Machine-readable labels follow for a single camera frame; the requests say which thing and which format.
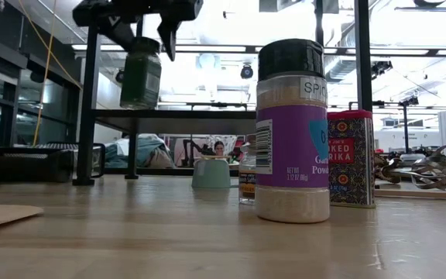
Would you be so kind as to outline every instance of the wooden tabletop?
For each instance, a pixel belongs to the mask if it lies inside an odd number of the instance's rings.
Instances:
[[[0,204],[45,210],[0,227],[0,278],[446,278],[446,201],[383,198],[291,225],[237,196],[180,177],[0,185]]]

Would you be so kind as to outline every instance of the yellow cable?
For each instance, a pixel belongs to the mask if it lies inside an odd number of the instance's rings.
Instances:
[[[60,63],[60,61],[56,58],[56,56],[54,56],[54,53],[51,51],[51,48],[47,45],[47,43],[44,41],[43,37],[40,35],[39,30],[37,30],[36,26],[34,25],[34,23],[32,22],[32,20],[30,19],[30,15],[27,12],[27,10],[25,9],[25,7],[23,6],[22,0],[19,0],[19,4],[20,7],[23,10],[23,13],[25,14],[25,17],[29,20],[30,25],[32,26],[32,28],[34,29],[34,31],[36,32],[37,36],[39,37],[40,41],[43,43],[43,45],[45,46],[45,48],[47,49],[48,53],[51,53],[51,57],[53,57],[53,59],[56,61],[56,63],[60,66],[61,70],[63,70],[63,72],[68,76],[68,78],[75,83],[75,85],[82,90],[82,86],[80,84],[80,82],[76,81],[73,77],[71,77],[71,75],[68,73],[68,71],[63,67],[63,65]],[[54,19],[55,19],[56,15],[54,15],[54,10],[53,10],[53,26],[54,26]]]
[[[51,25],[50,44],[49,44],[49,47],[47,48],[46,68],[44,69],[43,89],[40,92],[39,114],[37,116],[37,126],[36,126],[36,131],[34,132],[33,146],[35,146],[37,143],[37,135],[39,135],[40,119],[41,119],[41,114],[43,112],[44,91],[46,90],[47,73],[50,69],[51,49],[53,48],[54,23],[56,22],[56,15],[54,14],[54,12],[56,11],[56,3],[57,2],[58,2],[58,0],[54,0],[54,4],[53,4],[53,23]]]

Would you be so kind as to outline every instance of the barcode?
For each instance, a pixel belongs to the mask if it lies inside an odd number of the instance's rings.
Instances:
[[[258,174],[273,174],[273,121],[256,123],[256,171]]]
[[[150,91],[154,91],[154,92],[159,92],[160,91],[160,78],[147,73],[147,78],[146,78],[146,89],[150,90]]]

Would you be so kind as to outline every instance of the black plastic lid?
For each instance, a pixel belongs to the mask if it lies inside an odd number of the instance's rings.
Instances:
[[[286,72],[309,72],[324,78],[323,47],[311,40],[287,39],[259,51],[259,81]]]
[[[161,45],[158,41],[147,38],[147,37],[136,37],[133,40],[132,50],[143,50],[150,53],[160,53]]]

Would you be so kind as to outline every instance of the person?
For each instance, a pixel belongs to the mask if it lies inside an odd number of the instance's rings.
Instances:
[[[222,141],[217,141],[214,144],[214,152],[216,153],[216,156],[224,156],[225,155],[225,145]]]

